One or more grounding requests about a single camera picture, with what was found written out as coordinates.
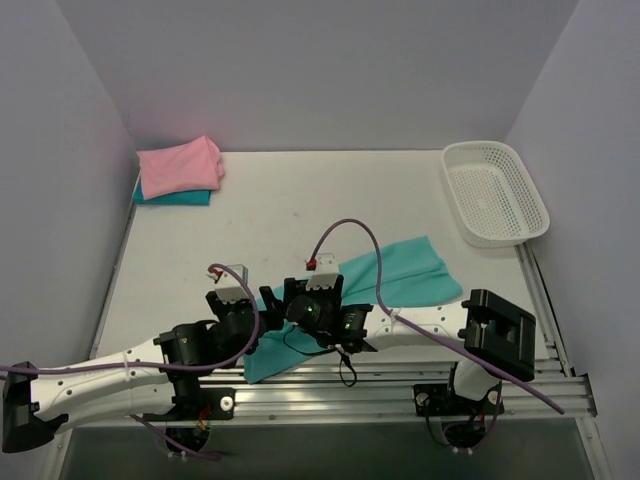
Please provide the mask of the mint green t-shirt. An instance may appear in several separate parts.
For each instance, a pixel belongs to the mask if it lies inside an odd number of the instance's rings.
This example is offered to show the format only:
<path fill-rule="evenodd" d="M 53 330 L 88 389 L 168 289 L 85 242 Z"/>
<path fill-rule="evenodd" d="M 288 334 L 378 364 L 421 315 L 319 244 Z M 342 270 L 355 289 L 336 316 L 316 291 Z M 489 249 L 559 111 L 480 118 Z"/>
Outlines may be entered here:
<path fill-rule="evenodd" d="M 426 236 L 381 248 L 382 297 L 395 307 L 426 307 L 448 303 L 462 294 Z M 375 304 L 377 260 L 371 251 L 339 265 L 344 277 L 345 305 Z M 323 350 L 315 339 L 286 322 L 279 330 L 265 332 L 255 351 L 243 357 L 244 378 L 259 383 L 311 359 Z"/>

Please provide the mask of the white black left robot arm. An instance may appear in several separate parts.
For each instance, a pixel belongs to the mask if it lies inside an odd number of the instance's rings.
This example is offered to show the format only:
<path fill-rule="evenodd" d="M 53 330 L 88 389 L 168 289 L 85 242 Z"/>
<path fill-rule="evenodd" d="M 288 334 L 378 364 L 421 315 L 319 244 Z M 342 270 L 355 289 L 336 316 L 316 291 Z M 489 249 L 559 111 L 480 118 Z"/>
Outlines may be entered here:
<path fill-rule="evenodd" d="M 271 288 L 259 290 L 262 306 L 248 299 L 206 301 L 212 320 L 180 324 L 108 357 L 47 371 L 30 362 L 11 366 L 2 388 L 2 450 L 19 453 L 51 442 L 78 425 L 141 415 L 189 420 L 214 412 L 201 378 L 236 365 L 236 354 L 254 353 L 259 338 L 282 327 L 284 304 Z"/>

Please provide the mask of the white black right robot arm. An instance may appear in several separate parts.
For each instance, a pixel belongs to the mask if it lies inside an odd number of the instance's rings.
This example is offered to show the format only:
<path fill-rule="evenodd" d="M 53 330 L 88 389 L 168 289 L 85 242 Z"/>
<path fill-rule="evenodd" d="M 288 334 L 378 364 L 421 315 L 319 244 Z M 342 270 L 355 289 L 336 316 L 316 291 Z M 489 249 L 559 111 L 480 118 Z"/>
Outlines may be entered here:
<path fill-rule="evenodd" d="M 354 355 L 396 347 L 433 347 L 444 341 L 463 358 L 453 368 L 444 400 L 455 412 L 469 411 L 499 382 L 496 369 L 518 379 L 534 379 L 536 319 L 504 298 L 474 289 L 463 301 L 432 307 L 346 305 L 344 277 L 320 287 L 315 280 L 284 281 L 284 318 L 323 349 Z"/>

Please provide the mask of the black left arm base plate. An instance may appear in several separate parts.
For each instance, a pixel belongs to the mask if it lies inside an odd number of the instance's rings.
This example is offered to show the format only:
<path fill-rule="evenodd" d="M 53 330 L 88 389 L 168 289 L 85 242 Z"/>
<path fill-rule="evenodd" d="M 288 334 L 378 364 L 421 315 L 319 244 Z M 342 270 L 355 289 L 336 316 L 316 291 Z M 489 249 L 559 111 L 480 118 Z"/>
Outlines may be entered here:
<path fill-rule="evenodd" d="M 205 388 L 195 395 L 178 395 L 171 399 L 172 408 L 163 414 L 145 413 L 150 422 L 223 421 L 234 417 L 235 390 L 233 388 Z"/>

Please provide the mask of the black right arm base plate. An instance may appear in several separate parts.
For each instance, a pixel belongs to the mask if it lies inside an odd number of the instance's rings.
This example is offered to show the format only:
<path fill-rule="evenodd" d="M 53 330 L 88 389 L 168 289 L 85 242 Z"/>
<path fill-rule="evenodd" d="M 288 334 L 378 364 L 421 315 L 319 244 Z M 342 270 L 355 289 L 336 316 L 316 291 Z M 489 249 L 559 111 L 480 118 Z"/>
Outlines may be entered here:
<path fill-rule="evenodd" d="M 498 400 L 498 387 L 491 388 L 481 400 L 470 400 L 455 394 L 444 383 L 416 384 L 412 387 L 415 411 L 422 417 L 501 415 L 505 408 L 503 401 Z"/>

